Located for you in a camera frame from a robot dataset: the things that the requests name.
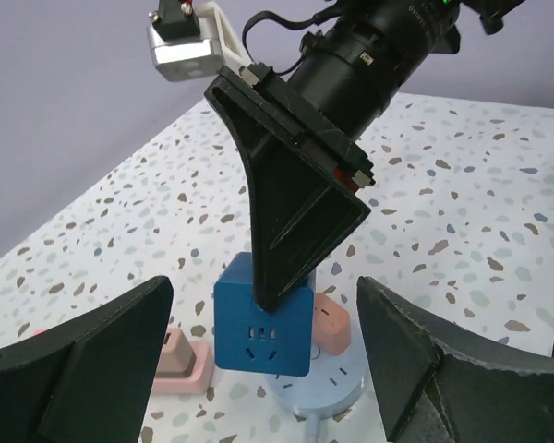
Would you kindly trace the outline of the blue cube socket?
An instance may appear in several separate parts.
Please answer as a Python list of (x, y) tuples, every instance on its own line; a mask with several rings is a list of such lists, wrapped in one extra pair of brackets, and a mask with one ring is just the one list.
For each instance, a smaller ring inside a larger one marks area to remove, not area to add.
[(252, 254), (239, 252), (213, 287), (218, 367), (303, 377), (310, 367), (316, 274), (310, 273), (274, 313), (252, 295)]

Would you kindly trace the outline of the pink power strip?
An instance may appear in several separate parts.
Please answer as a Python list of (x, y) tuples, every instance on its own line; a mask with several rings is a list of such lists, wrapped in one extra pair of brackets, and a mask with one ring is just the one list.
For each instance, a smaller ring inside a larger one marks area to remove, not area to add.
[(202, 395), (211, 385), (215, 363), (211, 347), (205, 341), (191, 343), (193, 352), (181, 371), (157, 372), (152, 383), (152, 395)]

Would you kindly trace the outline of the orange pink plug adapter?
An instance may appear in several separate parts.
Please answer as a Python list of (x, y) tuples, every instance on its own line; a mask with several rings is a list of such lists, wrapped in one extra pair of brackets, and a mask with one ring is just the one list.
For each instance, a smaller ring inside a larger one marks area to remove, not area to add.
[(325, 293), (316, 293), (312, 327), (313, 341), (330, 355), (342, 354), (351, 342), (349, 312)]

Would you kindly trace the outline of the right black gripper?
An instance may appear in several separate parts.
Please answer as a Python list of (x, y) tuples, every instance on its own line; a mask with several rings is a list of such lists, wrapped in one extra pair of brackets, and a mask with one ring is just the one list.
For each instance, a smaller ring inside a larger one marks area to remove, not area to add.
[(460, 47), (456, 1), (337, 1), (303, 21), (298, 60), (277, 72), (221, 69), (205, 97), (235, 141), (247, 179), (253, 297), (268, 312), (370, 213), (355, 194), (373, 164), (357, 140), (431, 54)]

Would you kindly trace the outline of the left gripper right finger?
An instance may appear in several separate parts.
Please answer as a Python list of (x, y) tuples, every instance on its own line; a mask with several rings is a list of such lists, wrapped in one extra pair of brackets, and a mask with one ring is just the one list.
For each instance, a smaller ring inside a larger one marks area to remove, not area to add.
[(475, 334), (371, 277), (356, 305), (390, 442), (554, 442), (554, 358)]

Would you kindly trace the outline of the pink brown plug adapter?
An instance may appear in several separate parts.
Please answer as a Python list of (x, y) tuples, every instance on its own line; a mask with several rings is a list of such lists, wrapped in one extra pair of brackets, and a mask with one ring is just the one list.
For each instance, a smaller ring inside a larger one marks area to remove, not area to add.
[(195, 365), (194, 348), (180, 328), (168, 329), (164, 336), (157, 377), (188, 377)]

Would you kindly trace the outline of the blue round socket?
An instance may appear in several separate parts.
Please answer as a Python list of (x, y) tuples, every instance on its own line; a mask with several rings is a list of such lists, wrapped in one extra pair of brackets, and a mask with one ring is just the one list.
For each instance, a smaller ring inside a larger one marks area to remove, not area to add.
[(267, 375), (267, 391), (289, 413), (328, 419), (355, 404), (366, 385), (367, 355), (359, 327), (351, 325), (350, 345), (331, 355), (314, 344), (303, 377)]

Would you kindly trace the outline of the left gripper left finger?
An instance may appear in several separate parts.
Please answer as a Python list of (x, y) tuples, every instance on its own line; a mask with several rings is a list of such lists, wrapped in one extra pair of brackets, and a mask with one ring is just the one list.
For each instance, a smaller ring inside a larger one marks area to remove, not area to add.
[(0, 442), (136, 442), (173, 302), (165, 276), (0, 349)]

